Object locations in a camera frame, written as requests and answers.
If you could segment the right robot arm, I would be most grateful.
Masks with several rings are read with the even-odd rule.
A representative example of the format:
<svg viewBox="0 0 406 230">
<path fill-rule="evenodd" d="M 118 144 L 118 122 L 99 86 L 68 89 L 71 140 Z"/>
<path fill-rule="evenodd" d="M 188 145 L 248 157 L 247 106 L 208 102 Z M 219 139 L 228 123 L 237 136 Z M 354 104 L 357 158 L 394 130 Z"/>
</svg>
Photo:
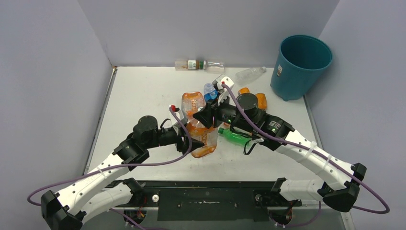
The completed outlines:
<svg viewBox="0 0 406 230">
<path fill-rule="evenodd" d="M 231 105 L 229 99 L 222 103 L 210 99 L 205 107 L 193 114 L 193 118 L 207 128 L 227 123 L 247 132 L 260 145 L 290 157 L 318 176 L 313 180 L 279 178 L 271 191 L 273 203 L 283 205 L 287 201 L 313 200 L 322 201 L 340 212 L 352 209 L 360 191 L 359 182 L 366 173 L 364 165 L 332 157 L 283 119 L 259 109 L 254 94 L 241 94 L 237 102 L 244 114 Z"/>
</svg>

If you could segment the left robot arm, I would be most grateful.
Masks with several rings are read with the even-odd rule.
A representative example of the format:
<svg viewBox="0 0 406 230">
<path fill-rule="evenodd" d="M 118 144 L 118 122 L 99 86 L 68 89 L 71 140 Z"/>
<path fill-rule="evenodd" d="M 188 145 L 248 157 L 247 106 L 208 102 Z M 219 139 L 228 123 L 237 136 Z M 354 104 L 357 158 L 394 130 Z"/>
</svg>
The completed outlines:
<svg viewBox="0 0 406 230">
<path fill-rule="evenodd" d="M 172 145 L 182 154 L 204 146 L 187 133 L 187 119 L 172 119 L 172 127 L 159 128 L 157 119 L 146 115 L 138 120 L 133 132 L 85 178 L 54 193 L 41 197 L 42 217 L 52 230 L 79 230 L 93 217 L 110 208 L 129 204 L 138 206 L 143 188 L 133 178 L 125 179 L 113 188 L 106 187 L 117 178 L 131 172 L 148 157 L 148 149 Z"/>
</svg>

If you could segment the large orange label bottle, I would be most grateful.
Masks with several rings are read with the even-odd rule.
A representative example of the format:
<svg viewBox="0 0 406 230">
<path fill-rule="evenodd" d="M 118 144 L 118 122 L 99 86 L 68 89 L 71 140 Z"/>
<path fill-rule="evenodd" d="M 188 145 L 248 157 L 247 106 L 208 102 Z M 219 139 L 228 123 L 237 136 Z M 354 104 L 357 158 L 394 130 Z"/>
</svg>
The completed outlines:
<svg viewBox="0 0 406 230">
<path fill-rule="evenodd" d="M 213 153 L 217 147 L 218 129 L 211 127 L 206 128 L 196 119 L 192 119 L 186 126 L 191 137 L 195 140 L 201 141 L 204 146 L 193 150 L 191 155 L 194 158 L 202 158 L 206 155 Z"/>
</svg>

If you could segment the green plastic bottle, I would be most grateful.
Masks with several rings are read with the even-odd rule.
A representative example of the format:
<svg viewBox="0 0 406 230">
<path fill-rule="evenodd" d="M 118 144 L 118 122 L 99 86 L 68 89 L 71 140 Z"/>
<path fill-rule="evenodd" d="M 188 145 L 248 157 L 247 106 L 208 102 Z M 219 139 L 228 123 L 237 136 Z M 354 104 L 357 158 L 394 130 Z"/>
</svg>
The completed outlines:
<svg viewBox="0 0 406 230">
<path fill-rule="evenodd" d="M 220 136 L 224 137 L 227 141 L 241 146 L 244 146 L 247 142 L 251 140 L 250 138 L 244 137 L 240 134 L 233 133 L 229 128 L 220 127 L 218 129 L 218 133 Z"/>
</svg>

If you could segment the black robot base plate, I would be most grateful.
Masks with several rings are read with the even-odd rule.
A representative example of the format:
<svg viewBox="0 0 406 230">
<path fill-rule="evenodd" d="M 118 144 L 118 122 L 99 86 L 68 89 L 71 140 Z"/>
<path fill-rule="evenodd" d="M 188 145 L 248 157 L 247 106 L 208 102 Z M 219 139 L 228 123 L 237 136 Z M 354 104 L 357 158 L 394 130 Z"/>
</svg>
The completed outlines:
<svg viewBox="0 0 406 230">
<path fill-rule="evenodd" d="M 125 208 L 157 208 L 159 221 L 267 221 L 300 207 L 277 191 L 280 182 L 140 181 L 144 186 Z"/>
</svg>

